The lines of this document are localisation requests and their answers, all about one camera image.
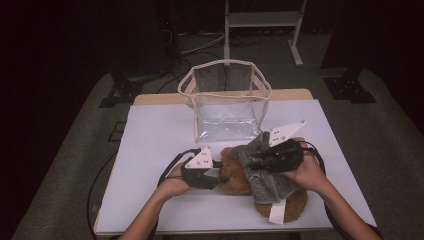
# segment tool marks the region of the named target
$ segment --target gray carpet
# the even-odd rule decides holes
[[[345,158],[385,239],[424,237],[424,138],[391,97],[384,82],[364,69],[362,86],[377,103],[352,104],[333,100],[323,77],[339,76],[344,69],[320,69],[330,38],[301,34],[298,42],[304,61],[294,65],[289,35],[252,37],[248,47],[233,47],[234,59],[254,62],[274,89],[307,88],[319,99]],[[182,47],[191,49],[210,39],[183,36]],[[174,74],[149,82],[143,93],[156,93],[192,66],[222,57],[222,46],[184,57]],[[160,93],[176,92],[177,81]],[[70,129],[42,186],[22,219],[13,239],[93,239],[92,226],[101,204],[114,153],[119,147],[130,104],[99,108],[113,86],[110,75],[98,81]],[[341,239],[334,231],[301,234],[302,239]],[[175,236],[173,239],[286,239],[284,234]]]

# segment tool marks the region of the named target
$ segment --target white tag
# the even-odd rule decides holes
[[[199,154],[191,159],[186,165],[190,169],[209,169],[213,168],[212,155],[209,147],[204,148]]]
[[[206,171],[205,173],[203,173],[203,175],[218,178],[219,177],[219,168],[211,168],[208,171]]]
[[[284,213],[286,211],[286,199],[280,200],[279,203],[273,203],[269,221],[276,224],[284,225]]]
[[[306,121],[302,120],[298,123],[292,123],[282,127],[273,128],[269,135],[269,147],[274,147],[280,143],[287,141],[293,134],[305,126]]]

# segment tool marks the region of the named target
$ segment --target brown plush toy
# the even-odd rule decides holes
[[[233,148],[227,147],[221,151],[222,168],[219,170],[220,177],[228,177],[229,181],[220,183],[218,187],[229,195],[249,195],[251,187],[243,172],[242,164],[232,154]],[[286,201],[284,222],[291,222],[300,217],[308,202],[305,189],[293,193]],[[264,217],[269,217],[272,204],[254,203],[256,210]]]

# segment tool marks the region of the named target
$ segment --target white table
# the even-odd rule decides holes
[[[295,136],[304,137],[318,148],[326,163],[328,178],[355,211],[367,223],[375,226],[375,220],[318,100],[270,101],[262,129],[269,130],[299,120],[306,120],[307,124]],[[181,103],[131,107],[96,220],[97,234],[119,234],[125,231],[155,190],[161,173],[178,153],[210,146],[214,159],[219,160],[219,152],[224,147],[246,143],[197,145],[194,143],[193,121],[192,109]],[[277,225],[260,216],[254,208],[252,196],[229,196],[219,188],[190,191],[165,204],[159,217],[157,234],[331,229],[321,198],[313,192],[308,192],[308,195],[308,204],[298,220]]]

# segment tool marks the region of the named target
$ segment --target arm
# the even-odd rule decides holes
[[[181,176],[181,164],[177,165],[168,175],[168,177],[178,176]],[[144,207],[119,239],[147,239],[159,218],[160,211],[165,202],[172,197],[184,194],[188,190],[190,190],[190,186],[182,179],[165,179],[165,181],[163,181],[153,192],[152,196],[147,200]]]
[[[381,239],[327,179],[312,153],[305,152],[303,163],[298,169],[281,174],[305,189],[318,193],[337,223],[354,239]]]

